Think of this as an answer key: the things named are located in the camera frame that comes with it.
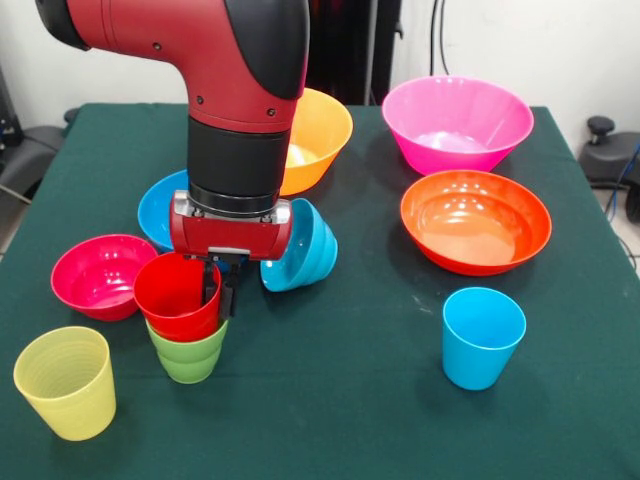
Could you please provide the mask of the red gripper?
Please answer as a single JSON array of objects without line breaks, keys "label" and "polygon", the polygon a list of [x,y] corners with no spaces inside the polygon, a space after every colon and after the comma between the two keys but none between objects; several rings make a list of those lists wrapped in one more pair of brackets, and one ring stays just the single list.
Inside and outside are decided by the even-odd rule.
[{"label": "red gripper", "polygon": [[[289,243],[293,227],[292,204],[279,199],[261,216],[234,218],[210,213],[194,203],[186,191],[174,193],[169,207],[169,229],[176,252],[210,257],[245,256],[253,261],[280,259]],[[222,257],[227,265],[220,286],[219,315],[235,315],[235,293],[241,269],[240,257]],[[206,305],[217,291],[215,262],[204,261],[202,304]]]}]

